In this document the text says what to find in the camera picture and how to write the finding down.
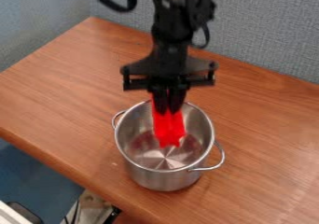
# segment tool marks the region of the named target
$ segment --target gray wall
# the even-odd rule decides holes
[[[0,0],[0,72],[88,16],[88,0]]]
[[[319,0],[214,1],[208,50],[319,83]],[[134,12],[125,15],[90,0],[92,16],[144,31],[152,13],[150,0],[140,0]]]

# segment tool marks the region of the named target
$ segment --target wooden table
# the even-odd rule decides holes
[[[149,49],[149,35],[114,23],[74,26],[0,74],[0,136],[136,223],[317,224],[319,86],[206,51],[190,52],[218,62],[216,86],[188,100],[214,123],[226,161],[177,192],[130,181],[110,119],[149,97],[122,92],[118,74]]]

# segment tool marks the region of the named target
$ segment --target stainless steel pot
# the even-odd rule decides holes
[[[149,101],[121,111],[112,119],[126,172],[142,187],[152,190],[172,191],[190,186],[201,171],[216,169],[224,162],[224,151],[214,140],[214,128],[206,115],[189,103],[182,104],[181,113],[188,134],[180,140],[180,147],[160,148],[153,135]],[[202,167],[213,145],[220,151],[220,162],[212,167]]]

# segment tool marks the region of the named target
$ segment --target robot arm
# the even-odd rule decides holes
[[[98,1],[118,12],[130,11],[137,4],[137,0],[126,0],[122,7],[110,0]],[[186,50],[200,28],[206,41],[197,47],[208,44],[206,22],[213,19],[216,5],[212,0],[153,0],[153,4],[153,48],[144,59],[121,68],[122,89],[148,90],[157,112],[164,114],[169,109],[174,114],[190,86],[214,84],[216,64],[189,57]]]

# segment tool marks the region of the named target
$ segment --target pot handle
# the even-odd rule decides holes
[[[113,130],[116,129],[116,119],[118,118],[118,116],[120,116],[124,112],[125,112],[125,110],[120,111],[120,112],[114,115],[114,117],[113,117],[113,119],[112,119],[112,127],[113,127]]]
[[[224,159],[225,159],[225,155],[224,155],[224,149],[221,147],[221,145],[218,144],[218,142],[214,140],[214,145],[218,149],[218,152],[220,152],[220,156],[221,156],[221,159],[220,159],[220,162],[217,165],[212,166],[212,167],[205,167],[205,168],[193,168],[193,169],[188,169],[188,172],[193,172],[193,171],[210,171],[216,168],[218,168],[224,162]]]

